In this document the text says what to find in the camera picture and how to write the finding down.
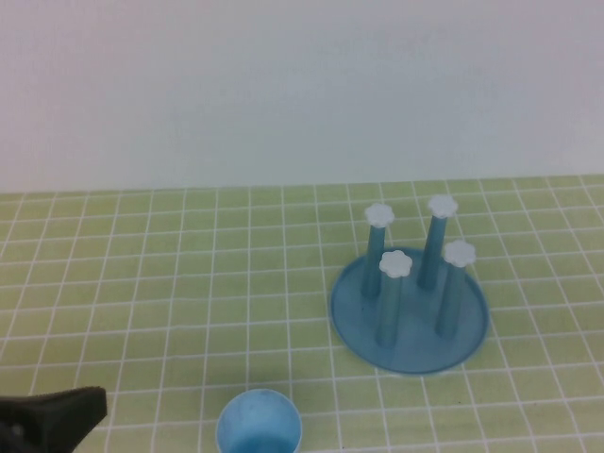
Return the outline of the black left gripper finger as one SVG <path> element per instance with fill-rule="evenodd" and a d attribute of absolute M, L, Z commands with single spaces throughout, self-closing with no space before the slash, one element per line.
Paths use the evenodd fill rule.
<path fill-rule="evenodd" d="M 102 387 L 3 396 L 1 450 L 73 452 L 107 415 L 107 392 Z"/>

